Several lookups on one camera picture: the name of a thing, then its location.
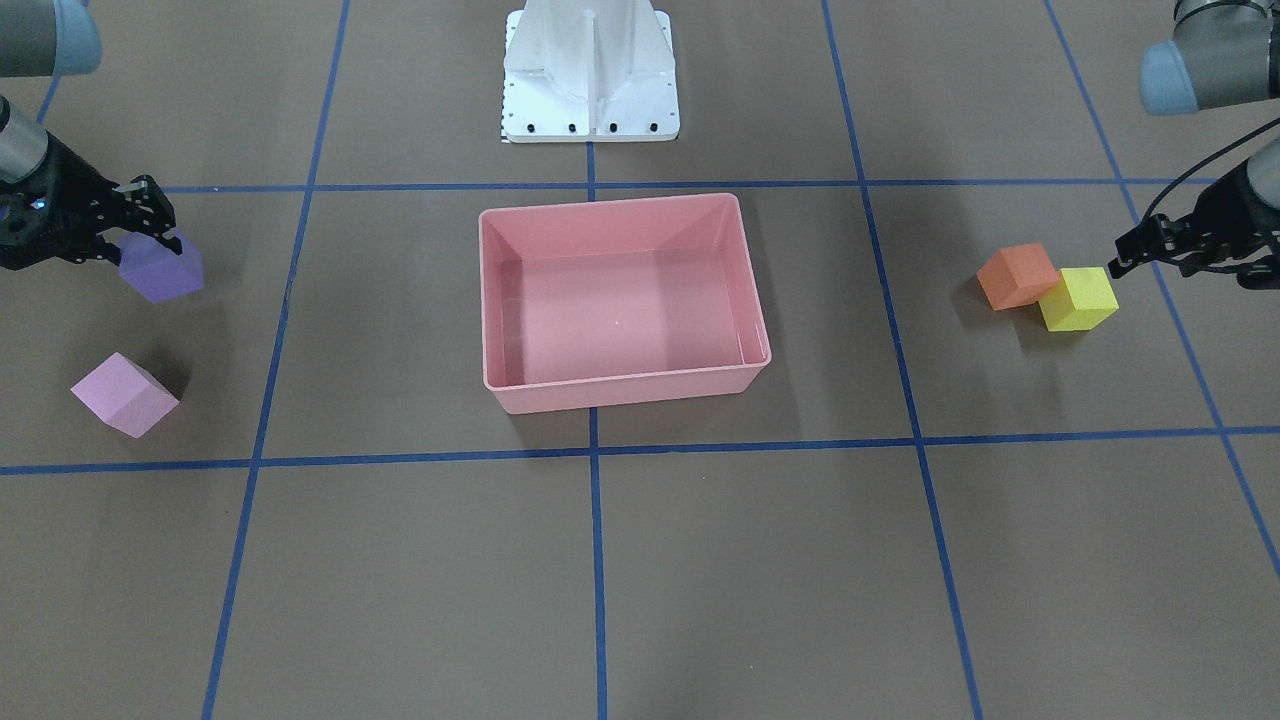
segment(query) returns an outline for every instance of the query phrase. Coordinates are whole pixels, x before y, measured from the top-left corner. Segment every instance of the purple cube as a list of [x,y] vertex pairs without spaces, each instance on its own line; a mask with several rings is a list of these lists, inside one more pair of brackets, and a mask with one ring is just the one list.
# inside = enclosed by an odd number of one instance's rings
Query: purple cube
[[100,420],[140,438],[178,406],[151,373],[116,352],[72,388]]
[[173,231],[182,243],[174,255],[154,237],[132,232],[115,241],[120,246],[120,277],[151,302],[164,302],[205,287],[200,251],[184,234]]

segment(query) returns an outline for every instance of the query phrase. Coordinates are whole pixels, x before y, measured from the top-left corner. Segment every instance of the block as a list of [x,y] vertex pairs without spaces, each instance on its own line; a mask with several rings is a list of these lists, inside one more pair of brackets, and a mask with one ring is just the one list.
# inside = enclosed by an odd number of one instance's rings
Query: block
[[115,243],[120,247],[120,278],[151,302],[164,302],[205,287],[200,250],[180,232],[182,255],[174,255],[155,238],[129,233]]
[[99,365],[72,392],[99,416],[122,433],[140,438],[178,406],[151,373],[116,352]]
[[1030,305],[1059,279],[1053,261],[1038,242],[1006,247],[978,270],[978,283],[992,310]]
[[1120,309],[1103,268],[1064,268],[1062,282],[1041,297],[1050,332],[1092,331]]

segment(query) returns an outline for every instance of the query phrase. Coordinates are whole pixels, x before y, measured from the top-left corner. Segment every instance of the empty container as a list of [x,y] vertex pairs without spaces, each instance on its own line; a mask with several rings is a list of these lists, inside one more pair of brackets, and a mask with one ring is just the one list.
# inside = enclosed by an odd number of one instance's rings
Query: empty container
[[741,392],[771,359],[728,193],[486,210],[480,266],[507,413]]

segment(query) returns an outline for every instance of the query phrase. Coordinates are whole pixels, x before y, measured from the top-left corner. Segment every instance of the white plastic stand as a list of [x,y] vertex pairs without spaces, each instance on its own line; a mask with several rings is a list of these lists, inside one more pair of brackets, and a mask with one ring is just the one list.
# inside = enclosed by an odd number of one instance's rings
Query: white plastic stand
[[680,133],[671,18],[649,0],[527,0],[507,18],[503,138],[640,142]]

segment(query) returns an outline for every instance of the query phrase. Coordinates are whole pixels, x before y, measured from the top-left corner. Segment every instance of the orange cube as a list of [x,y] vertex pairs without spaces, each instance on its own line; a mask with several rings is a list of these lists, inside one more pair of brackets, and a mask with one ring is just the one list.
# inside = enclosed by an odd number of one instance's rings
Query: orange cube
[[1061,281],[1038,242],[1006,247],[978,270],[978,283],[992,310],[1030,305]]

